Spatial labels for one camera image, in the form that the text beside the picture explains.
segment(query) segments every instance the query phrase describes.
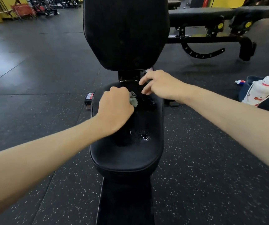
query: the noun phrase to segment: fingers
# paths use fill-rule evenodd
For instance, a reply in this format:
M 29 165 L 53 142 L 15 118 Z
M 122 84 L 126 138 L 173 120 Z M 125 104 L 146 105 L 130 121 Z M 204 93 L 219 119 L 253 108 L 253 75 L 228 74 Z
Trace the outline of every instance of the fingers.
M 150 95 L 152 93 L 151 87 L 154 83 L 154 80 L 150 81 L 142 90 L 142 94 Z
M 142 79 L 140 79 L 139 85 L 143 85 L 148 80 L 153 79 L 153 78 L 154 78 L 154 71 L 149 71 L 142 77 Z

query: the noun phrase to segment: hand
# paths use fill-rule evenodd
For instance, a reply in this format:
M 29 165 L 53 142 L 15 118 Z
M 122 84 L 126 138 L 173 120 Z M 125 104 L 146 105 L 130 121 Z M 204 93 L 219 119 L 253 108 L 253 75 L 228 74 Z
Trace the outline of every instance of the hand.
M 142 90 L 143 94 L 150 95 L 151 93 L 169 100 L 181 100 L 185 83 L 172 77 L 163 70 L 149 71 L 139 82 L 143 85 L 148 80 L 151 81 Z
M 111 87 L 103 93 L 96 117 L 103 124 L 107 135 L 112 135 L 127 122 L 133 112 L 127 88 Z

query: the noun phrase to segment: red basket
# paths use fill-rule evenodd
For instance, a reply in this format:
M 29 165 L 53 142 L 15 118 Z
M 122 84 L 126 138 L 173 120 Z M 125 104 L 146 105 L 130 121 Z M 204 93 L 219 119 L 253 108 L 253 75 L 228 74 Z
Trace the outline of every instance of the red basket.
M 35 11 L 28 4 L 15 4 L 11 5 L 11 8 L 20 18 L 26 15 L 36 16 Z

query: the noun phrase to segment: water bottle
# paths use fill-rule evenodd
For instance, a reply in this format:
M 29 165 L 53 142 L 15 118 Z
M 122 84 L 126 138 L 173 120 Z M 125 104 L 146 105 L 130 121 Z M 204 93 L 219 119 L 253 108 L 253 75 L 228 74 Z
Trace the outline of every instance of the water bottle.
M 269 76 L 266 76 L 263 80 L 253 81 L 242 103 L 257 107 L 268 98 Z

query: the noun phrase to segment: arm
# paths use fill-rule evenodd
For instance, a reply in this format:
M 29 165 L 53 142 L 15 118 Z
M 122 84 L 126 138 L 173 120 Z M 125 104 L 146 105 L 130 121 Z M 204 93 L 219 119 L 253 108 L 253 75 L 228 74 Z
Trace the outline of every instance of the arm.
M 104 93 L 95 117 L 0 151 L 0 213 L 89 144 L 118 131 L 133 111 L 129 91 L 113 87 Z
M 269 111 L 183 83 L 162 70 L 148 72 L 139 84 L 148 79 L 143 94 L 187 104 L 269 166 Z

